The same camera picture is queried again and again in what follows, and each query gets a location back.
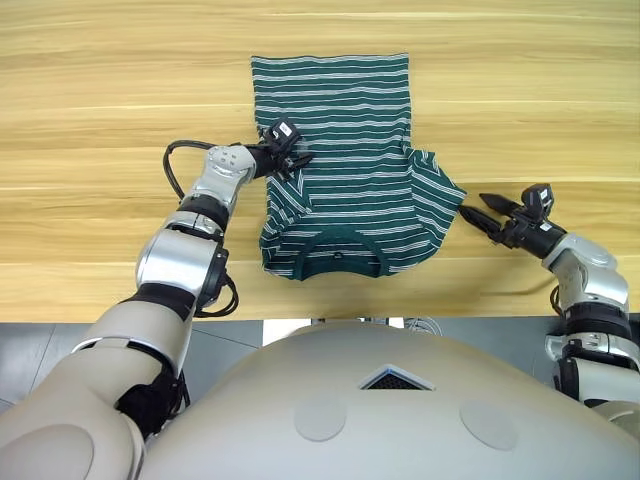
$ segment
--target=black cable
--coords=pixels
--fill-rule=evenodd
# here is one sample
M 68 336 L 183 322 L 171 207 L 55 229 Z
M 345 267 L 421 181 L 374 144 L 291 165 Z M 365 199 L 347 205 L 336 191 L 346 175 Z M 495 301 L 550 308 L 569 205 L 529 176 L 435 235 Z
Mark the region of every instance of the black cable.
M 556 312 L 560 318 L 564 318 L 564 312 L 562 308 L 560 308 L 560 285 L 556 285 L 556 287 L 551 290 L 551 295 L 549 295 L 549 301 L 551 302 L 551 308 Z
M 184 376 L 184 370 L 180 370 L 180 374 L 177 378 L 178 383 L 178 403 L 174 405 L 171 412 L 169 412 L 169 420 L 173 420 L 180 413 L 180 406 L 184 402 L 184 408 L 187 409 L 191 406 L 191 396 L 189 395 L 189 389 L 187 388 L 187 380 Z
M 238 289 L 236 288 L 236 284 L 233 282 L 231 277 L 225 274 L 224 278 L 225 285 L 227 285 L 231 289 L 231 300 L 229 303 L 220 310 L 216 312 L 205 312 L 202 309 L 199 309 L 194 314 L 194 317 L 197 318 L 212 318 L 212 317 L 225 317 L 227 315 L 231 315 L 236 308 L 238 308 L 238 304 L 240 303 L 240 297 L 238 295 Z
M 173 188 L 173 191 L 176 192 L 178 198 L 182 200 L 184 198 L 184 191 L 178 182 L 178 179 L 173 174 L 173 169 L 171 168 L 171 162 L 169 161 L 169 155 L 173 153 L 176 148 L 179 147 L 191 147 L 191 148 L 199 148 L 200 150 L 209 150 L 210 148 L 215 147 L 214 143 L 201 142 L 199 140 L 176 140 L 175 142 L 171 142 L 167 145 L 167 148 L 164 151 L 164 155 L 162 156 L 162 167 L 164 168 L 164 174 L 167 176 L 167 180 L 169 181 L 169 185 Z

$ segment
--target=gray floor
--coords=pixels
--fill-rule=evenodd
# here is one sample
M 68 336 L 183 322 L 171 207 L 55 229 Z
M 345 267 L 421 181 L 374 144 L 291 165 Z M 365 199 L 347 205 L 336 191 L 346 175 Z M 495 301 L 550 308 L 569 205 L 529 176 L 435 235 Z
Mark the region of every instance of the gray floor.
M 492 353 L 539 381 L 553 385 L 554 365 L 545 356 L 544 338 L 558 327 L 556 318 L 423 320 L 428 322 L 434 333 Z M 232 365 L 261 346 L 262 321 L 197 322 L 194 325 L 184 369 L 195 402 Z M 58 360 L 69 353 L 88 327 L 74 324 L 0 324 L 0 413 L 36 387 Z
M 194 324 L 185 360 L 193 401 L 262 345 L 262 321 Z M 0 324 L 0 413 L 22 400 L 76 345 L 89 325 Z

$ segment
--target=wooden table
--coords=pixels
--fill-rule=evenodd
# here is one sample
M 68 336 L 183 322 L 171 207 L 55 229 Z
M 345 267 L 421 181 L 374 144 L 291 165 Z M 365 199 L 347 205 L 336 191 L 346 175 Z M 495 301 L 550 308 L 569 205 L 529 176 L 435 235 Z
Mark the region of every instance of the wooden table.
M 256 140 L 249 57 L 410 53 L 413 142 L 477 194 L 551 182 L 552 219 L 614 253 L 640 307 L 637 0 L 4 0 L 0 319 L 92 322 L 176 207 L 176 138 Z M 178 154 L 183 182 L 200 153 Z M 382 279 L 261 270 L 262 180 L 228 231 L 230 318 L 550 314 L 553 278 L 457 219 Z

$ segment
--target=vent grille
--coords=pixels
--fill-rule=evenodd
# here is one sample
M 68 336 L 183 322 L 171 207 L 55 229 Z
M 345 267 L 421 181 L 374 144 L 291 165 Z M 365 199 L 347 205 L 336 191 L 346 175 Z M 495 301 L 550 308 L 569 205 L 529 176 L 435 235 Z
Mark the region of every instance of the vent grille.
M 366 382 L 362 390 L 432 390 L 409 375 L 387 368 Z

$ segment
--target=folded shirt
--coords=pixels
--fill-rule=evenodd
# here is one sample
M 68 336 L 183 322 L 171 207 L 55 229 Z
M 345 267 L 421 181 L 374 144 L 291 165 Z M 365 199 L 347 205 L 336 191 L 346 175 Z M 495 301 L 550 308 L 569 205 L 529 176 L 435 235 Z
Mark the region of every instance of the folded shirt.
M 267 272 L 378 277 L 438 251 L 465 192 L 410 146 L 407 54 L 252 57 L 259 129 L 286 116 L 313 160 L 267 178 Z

